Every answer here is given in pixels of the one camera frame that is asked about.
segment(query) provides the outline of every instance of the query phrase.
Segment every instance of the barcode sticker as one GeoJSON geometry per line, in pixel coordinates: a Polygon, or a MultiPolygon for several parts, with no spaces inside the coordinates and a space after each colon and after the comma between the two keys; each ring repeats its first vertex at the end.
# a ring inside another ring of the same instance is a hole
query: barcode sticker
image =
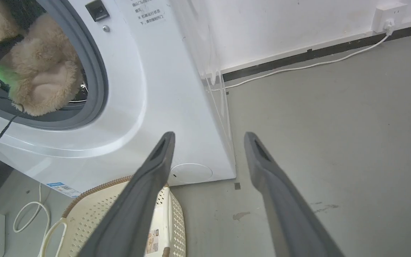
{"type": "Polygon", "coordinates": [[[58,182],[58,183],[50,183],[47,184],[49,187],[51,187],[52,189],[55,189],[56,191],[63,193],[69,197],[78,197],[80,195],[80,192],[78,192],[77,190],[74,190],[70,187],[68,187],[67,185],[58,182]]]}
{"type": "Polygon", "coordinates": [[[159,234],[158,230],[151,230],[148,233],[147,254],[158,252],[159,234]]]}

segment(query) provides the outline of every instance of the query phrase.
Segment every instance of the fluffy toy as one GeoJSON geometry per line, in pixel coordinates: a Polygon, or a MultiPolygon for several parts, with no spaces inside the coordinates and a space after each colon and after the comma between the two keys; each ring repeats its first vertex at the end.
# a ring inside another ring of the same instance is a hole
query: fluffy toy
{"type": "Polygon", "coordinates": [[[0,41],[19,34],[24,39],[0,61],[0,79],[10,86],[10,99],[32,116],[62,108],[83,82],[74,47],[49,14],[39,16],[24,31],[0,0],[0,41]]]}

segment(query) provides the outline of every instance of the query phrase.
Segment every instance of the white wall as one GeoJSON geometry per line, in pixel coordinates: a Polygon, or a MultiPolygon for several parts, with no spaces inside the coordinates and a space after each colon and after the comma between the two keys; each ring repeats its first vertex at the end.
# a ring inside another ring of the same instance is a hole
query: white wall
{"type": "MultiPolygon", "coordinates": [[[[365,36],[396,0],[206,0],[222,70],[230,72],[365,36]]],[[[411,0],[403,27],[411,26],[411,0]]]]}

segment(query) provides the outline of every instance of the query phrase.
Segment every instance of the white washing machine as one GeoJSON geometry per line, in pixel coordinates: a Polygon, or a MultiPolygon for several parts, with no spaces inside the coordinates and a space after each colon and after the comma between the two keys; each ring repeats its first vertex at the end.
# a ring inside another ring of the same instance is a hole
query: white washing machine
{"type": "MultiPolygon", "coordinates": [[[[235,178],[227,99],[201,0],[102,0],[87,10],[90,2],[38,0],[75,46],[88,96],[18,117],[0,139],[0,160],[75,197],[134,174],[173,131],[170,185],[235,178]]],[[[0,99],[0,132],[16,112],[0,99]]]]}

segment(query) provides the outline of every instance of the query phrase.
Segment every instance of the laundry basket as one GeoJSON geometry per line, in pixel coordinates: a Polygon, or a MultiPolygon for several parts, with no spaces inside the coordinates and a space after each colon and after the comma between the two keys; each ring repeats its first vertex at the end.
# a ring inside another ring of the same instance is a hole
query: laundry basket
{"type": "MultiPolygon", "coordinates": [[[[62,223],[65,224],[66,229],[62,244],[57,252],[58,257],[78,255],[130,178],[124,177],[88,190],[66,208],[62,215],[62,223]]],[[[182,208],[176,197],[170,192],[169,187],[165,186],[158,193],[145,256],[184,257],[185,255],[185,227],[182,208]]]]}

